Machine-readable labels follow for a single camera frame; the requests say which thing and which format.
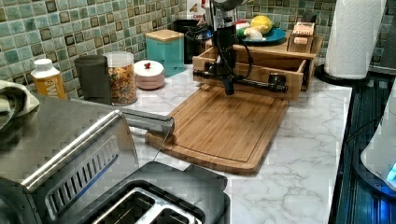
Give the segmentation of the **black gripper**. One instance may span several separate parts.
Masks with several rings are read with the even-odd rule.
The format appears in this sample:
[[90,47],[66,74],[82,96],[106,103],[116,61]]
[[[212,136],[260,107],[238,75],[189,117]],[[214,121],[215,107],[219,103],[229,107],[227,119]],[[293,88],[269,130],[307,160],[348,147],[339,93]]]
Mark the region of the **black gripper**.
[[236,54],[233,45],[236,43],[237,35],[234,25],[226,27],[213,26],[212,44],[217,49],[218,56],[210,64],[209,71],[217,79],[222,79],[225,93],[234,95],[233,81],[235,80]]

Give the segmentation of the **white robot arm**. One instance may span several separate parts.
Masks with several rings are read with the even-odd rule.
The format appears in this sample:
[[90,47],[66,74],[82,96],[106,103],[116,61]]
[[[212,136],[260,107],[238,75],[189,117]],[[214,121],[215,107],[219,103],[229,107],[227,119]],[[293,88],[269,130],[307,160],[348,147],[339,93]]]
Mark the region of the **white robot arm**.
[[245,4],[246,0],[210,0],[209,15],[212,22],[212,44],[217,48],[218,57],[205,68],[205,78],[220,80],[227,95],[234,95],[233,84],[241,82],[251,74],[252,58],[249,56],[248,70],[245,76],[237,75],[234,71],[236,52],[233,46],[239,40],[236,32],[236,9]]

